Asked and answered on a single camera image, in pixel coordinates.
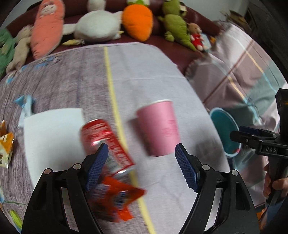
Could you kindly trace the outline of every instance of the white paper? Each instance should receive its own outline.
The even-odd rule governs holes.
[[[81,108],[48,110],[24,119],[25,154],[34,187],[46,168],[62,171],[82,163],[83,125]]]

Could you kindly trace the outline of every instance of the pink paper cup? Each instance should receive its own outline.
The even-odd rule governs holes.
[[[155,101],[138,109],[136,114],[153,155],[162,156],[175,151],[180,136],[171,100]]]

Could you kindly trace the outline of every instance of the small bear in red clothes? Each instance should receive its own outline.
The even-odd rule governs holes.
[[[191,33],[190,35],[191,43],[195,46],[197,50],[199,51],[205,50],[205,46],[203,46],[203,43],[202,43],[204,39],[200,35],[200,33],[202,33],[202,30],[200,29],[200,27],[195,23],[190,23],[188,27]]]

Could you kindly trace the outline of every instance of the red soda can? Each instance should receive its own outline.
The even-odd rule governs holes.
[[[104,173],[119,178],[135,165],[122,148],[110,126],[102,119],[86,123],[81,129],[81,141],[87,155],[96,153],[102,143],[108,145],[109,155],[104,165]]]

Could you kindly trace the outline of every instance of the dark red leather couch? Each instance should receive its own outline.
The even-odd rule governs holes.
[[[87,13],[87,1],[88,0],[63,0],[65,4],[66,14],[65,14],[65,23],[77,23],[77,21]],[[161,49],[175,64],[178,65],[179,70],[184,73],[187,66],[191,61],[197,59],[201,56],[200,53],[191,51],[186,47],[176,43],[168,42],[164,39],[165,29],[161,22],[158,21],[157,16],[162,15],[162,3],[165,0],[151,0],[150,9],[154,15],[154,25],[151,37],[145,42],[146,44],[154,45]],[[107,0],[106,10],[110,12],[122,11],[126,7],[126,0]],[[26,25],[34,24],[38,6],[33,9],[25,12],[13,22],[11,22],[7,29],[10,31],[13,37]],[[209,19],[205,18],[198,12],[187,8],[188,12],[185,17],[185,20],[190,23],[194,22],[198,24],[204,33],[216,36],[220,32],[220,28],[214,24]],[[127,34],[122,34],[121,39],[112,40],[106,43],[123,43],[123,42],[134,42],[133,38],[129,37]],[[59,45],[54,51],[59,52],[69,48],[74,48],[78,46],[63,46]],[[31,55],[26,60],[26,63],[33,61]]]

